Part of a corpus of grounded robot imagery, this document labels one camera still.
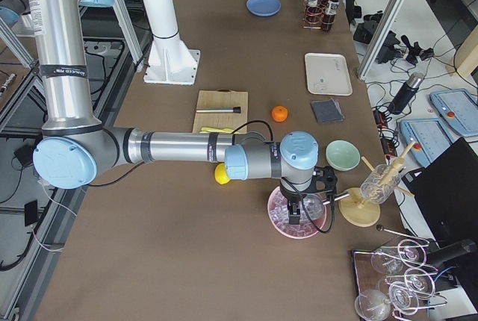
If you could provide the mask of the orange mandarin fruit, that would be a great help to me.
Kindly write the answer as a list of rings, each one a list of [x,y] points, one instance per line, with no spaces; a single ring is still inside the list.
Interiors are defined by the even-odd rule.
[[[285,122],[288,118],[288,114],[288,109],[281,105],[275,106],[270,112],[271,118],[275,122]]]

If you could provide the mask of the blue round plate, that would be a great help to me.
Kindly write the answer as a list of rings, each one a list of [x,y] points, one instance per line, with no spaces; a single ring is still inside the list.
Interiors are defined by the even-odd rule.
[[[246,9],[255,16],[269,17],[276,15],[282,8],[280,0],[247,0]]]

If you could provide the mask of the steel ice scoop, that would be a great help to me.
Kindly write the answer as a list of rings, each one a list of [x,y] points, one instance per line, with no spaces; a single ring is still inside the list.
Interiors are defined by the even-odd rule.
[[[308,217],[315,221],[326,213],[326,206],[329,204],[327,199],[323,200],[319,194],[307,195],[303,198],[304,205],[300,207],[300,223],[308,222]]]

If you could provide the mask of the lower whole lemon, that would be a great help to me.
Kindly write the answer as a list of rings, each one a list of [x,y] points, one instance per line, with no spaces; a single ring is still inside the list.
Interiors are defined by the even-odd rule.
[[[231,179],[227,175],[226,166],[224,163],[219,163],[214,170],[214,179],[219,185],[228,184]]]

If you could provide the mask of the steel muddler black tip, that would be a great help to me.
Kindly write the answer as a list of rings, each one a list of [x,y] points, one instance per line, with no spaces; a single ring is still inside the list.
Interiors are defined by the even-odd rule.
[[[196,113],[241,113],[241,106],[197,108]]]

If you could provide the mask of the wine glass rack tray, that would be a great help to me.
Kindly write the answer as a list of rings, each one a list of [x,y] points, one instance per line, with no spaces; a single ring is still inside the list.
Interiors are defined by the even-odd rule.
[[[372,251],[351,251],[361,320],[409,320],[447,304],[437,293],[438,269],[426,259],[429,241],[406,237]]]

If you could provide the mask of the wooden cutting board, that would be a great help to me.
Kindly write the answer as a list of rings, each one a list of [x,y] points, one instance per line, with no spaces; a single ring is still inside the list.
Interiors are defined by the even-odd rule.
[[[235,130],[248,120],[248,98],[248,92],[200,90],[192,132],[202,127]]]

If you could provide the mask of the cream rabbit tray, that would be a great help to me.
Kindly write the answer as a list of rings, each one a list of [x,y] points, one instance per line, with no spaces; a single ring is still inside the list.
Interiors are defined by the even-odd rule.
[[[311,94],[328,96],[350,96],[353,88],[342,54],[305,54],[307,89]]]

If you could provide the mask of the near teach pendant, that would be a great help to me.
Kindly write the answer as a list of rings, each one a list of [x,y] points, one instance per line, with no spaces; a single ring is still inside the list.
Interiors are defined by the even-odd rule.
[[[455,141],[439,118],[404,119],[400,131],[406,144],[414,140],[411,152],[422,167],[428,167]]]

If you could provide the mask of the teach pendant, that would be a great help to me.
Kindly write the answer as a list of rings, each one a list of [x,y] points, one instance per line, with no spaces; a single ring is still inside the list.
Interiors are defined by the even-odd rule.
[[[422,167],[428,167],[455,141],[439,118],[404,119],[400,131],[406,144],[414,140],[411,152]]]
[[[477,103],[466,89],[429,94],[430,101],[445,122],[460,136],[477,136]]]

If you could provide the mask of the black laptop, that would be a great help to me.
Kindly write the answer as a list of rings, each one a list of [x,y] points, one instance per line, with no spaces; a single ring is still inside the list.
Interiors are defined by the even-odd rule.
[[[438,242],[477,241],[477,154],[465,138],[402,180]]]

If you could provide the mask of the tea bottle left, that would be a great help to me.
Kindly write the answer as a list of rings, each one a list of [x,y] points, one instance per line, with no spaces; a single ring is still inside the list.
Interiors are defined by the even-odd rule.
[[[340,4],[340,0],[328,0],[321,23],[322,31],[330,31],[335,21],[335,16]]]

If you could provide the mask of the tea bottle middle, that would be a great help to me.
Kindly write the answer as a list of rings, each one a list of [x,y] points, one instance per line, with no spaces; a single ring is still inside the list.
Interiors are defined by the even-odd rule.
[[[316,25],[320,19],[320,8],[318,7],[318,0],[307,0],[305,7],[305,23],[307,26]]]

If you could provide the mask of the far teach pendant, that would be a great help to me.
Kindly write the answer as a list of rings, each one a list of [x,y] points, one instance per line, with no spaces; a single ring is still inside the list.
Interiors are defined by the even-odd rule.
[[[466,89],[429,94],[430,101],[445,122],[460,136],[477,136],[477,103]]]

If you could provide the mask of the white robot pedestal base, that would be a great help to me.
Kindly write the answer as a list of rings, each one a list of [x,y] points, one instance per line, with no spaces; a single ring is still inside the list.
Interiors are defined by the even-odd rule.
[[[173,0],[143,0],[153,41],[144,81],[149,84],[194,84],[200,51],[181,40]]]

